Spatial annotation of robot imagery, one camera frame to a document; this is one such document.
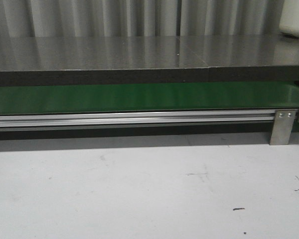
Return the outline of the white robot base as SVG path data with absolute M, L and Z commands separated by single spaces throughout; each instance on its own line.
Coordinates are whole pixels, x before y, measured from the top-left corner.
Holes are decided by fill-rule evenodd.
M 279 23 L 281 33 L 299 38 L 299 0 L 285 0 Z

